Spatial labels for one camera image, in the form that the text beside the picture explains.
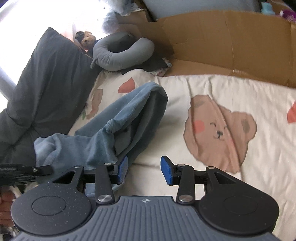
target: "bear print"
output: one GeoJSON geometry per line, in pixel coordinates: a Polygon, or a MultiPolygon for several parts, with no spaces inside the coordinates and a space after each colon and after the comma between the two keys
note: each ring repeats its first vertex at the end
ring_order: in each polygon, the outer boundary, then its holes
{"type": "Polygon", "coordinates": [[[296,122],[296,101],[287,113],[287,121],[289,124],[296,122]]]}
{"type": "Polygon", "coordinates": [[[196,95],[188,110],[184,140],[195,159],[235,174],[240,171],[248,142],[256,131],[250,114],[231,112],[208,95],[196,95]]]}
{"type": "Polygon", "coordinates": [[[87,120],[90,120],[95,116],[95,114],[98,113],[99,104],[102,101],[102,97],[103,97],[103,90],[102,89],[95,90],[91,100],[91,112],[88,115],[86,115],[87,120]]]}
{"type": "Polygon", "coordinates": [[[123,93],[130,93],[135,89],[135,81],[133,78],[130,78],[127,82],[124,82],[119,88],[118,88],[118,93],[123,94],[123,93]]]}

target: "bedsheet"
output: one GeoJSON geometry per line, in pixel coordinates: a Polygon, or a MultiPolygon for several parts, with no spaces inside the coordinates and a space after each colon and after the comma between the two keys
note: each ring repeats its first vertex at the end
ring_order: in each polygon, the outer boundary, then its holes
{"type": "MultiPolygon", "coordinates": [[[[130,167],[117,195],[176,196],[160,157],[205,170],[214,165],[271,195],[280,215],[274,234],[296,238],[296,90],[222,75],[157,77],[143,70],[103,71],[70,130],[146,82],[161,85],[168,104],[156,135],[130,167]]],[[[204,195],[196,185],[196,197],[204,195]]]]}

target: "purple object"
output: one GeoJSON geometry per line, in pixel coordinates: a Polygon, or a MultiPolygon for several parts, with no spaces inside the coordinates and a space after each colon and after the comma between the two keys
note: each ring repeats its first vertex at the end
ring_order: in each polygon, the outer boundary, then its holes
{"type": "Polygon", "coordinates": [[[282,10],[279,14],[282,18],[288,20],[289,22],[296,23],[296,12],[289,9],[285,9],[282,10]]]}

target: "logo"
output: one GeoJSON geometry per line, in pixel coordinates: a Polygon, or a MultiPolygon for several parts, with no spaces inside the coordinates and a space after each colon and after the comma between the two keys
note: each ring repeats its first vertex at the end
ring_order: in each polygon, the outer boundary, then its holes
{"type": "Polygon", "coordinates": [[[148,202],[150,202],[150,200],[148,198],[145,198],[145,199],[142,200],[142,202],[143,203],[148,203],[148,202]]]}

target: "metal screw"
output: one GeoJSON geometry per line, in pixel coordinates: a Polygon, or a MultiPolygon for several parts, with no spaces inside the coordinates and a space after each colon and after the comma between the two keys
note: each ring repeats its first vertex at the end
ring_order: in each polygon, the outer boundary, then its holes
{"type": "Polygon", "coordinates": [[[98,197],[98,201],[100,202],[109,202],[112,200],[112,197],[108,194],[103,194],[98,197]]]}
{"type": "Polygon", "coordinates": [[[191,202],[191,201],[193,200],[193,197],[190,196],[190,195],[185,194],[185,195],[181,195],[181,196],[179,197],[179,200],[180,200],[181,202],[191,202]]]}

